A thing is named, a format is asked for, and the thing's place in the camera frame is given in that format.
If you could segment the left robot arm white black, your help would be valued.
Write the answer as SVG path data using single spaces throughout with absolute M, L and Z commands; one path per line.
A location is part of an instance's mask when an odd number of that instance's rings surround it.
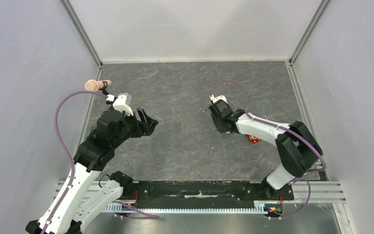
M 115 150 L 129 138 L 150 136 L 158 125 L 143 108 L 138 108 L 137 112 L 137 116 L 127 115 L 110 108 L 102 113 L 96 128 L 78 147 L 69 180 L 48 211 L 27 224 L 27 233 L 81 234 L 107 205 L 118 198 L 132 196 L 133 179 L 117 171 L 95 195 L 82 202 L 92 183 L 115 156 Z

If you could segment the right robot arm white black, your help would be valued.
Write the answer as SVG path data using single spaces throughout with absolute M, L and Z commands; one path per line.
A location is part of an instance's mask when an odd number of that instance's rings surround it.
M 262 194 L 276 198 L 281 189 L 301 178 L 319 160 L 323 151 L 303 122 L 292 124 L 266 120 L 238 109 L 233 111 L 225 96 L 210 96 L 211 117 L 219 133 L 237 133 L 266 141 L 277 148 L 280 165 L 262 181 Z

